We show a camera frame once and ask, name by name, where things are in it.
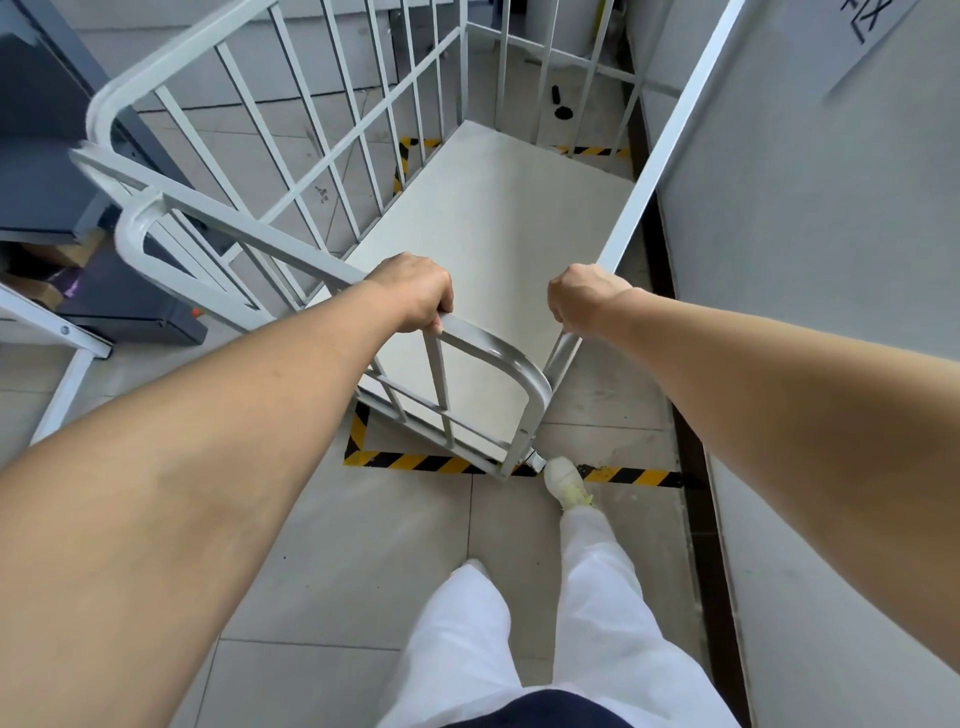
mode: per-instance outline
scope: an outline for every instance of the person's left arm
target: person's left arm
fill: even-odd
[[[373,356],[452,304],[444,269],[399,255],[0,473],[3,722],[165,726]]]

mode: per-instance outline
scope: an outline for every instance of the paper sign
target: paper sign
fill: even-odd
[[[892,31],[918,0],[787,0],[777,26],[793,69],[822,98]]]

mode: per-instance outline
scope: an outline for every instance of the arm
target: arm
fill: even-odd
[[[565,328],[642,364],[708,450],[960,668],[960,364],[660,298],[596,266],[567,269],[549,299]]]
[[[445,270],[399,255],[0,473],[4,722],[165,726],[373,356],[452,305]]]

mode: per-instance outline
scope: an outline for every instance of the left hand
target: left hand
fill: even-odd
[[[389,257],[367,275],[366,280],[383,287],[387,300],[402,315],[397,331],[444,330],[441,313],[453,311],[453,281],[445,268],[428,257],[401,253]]]

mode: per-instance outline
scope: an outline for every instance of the white pants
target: white pants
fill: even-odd
[[[637,728],[733,728],[730,710],[689,655],[663,638],[634,565],[607,518],[574,508],[560,522],[563,584],[552,687],[576,692]],[[435,728],[492,713],[521,695],[510,612],[464,565],[426,606],[400,660],[396,702],[379,728]]]

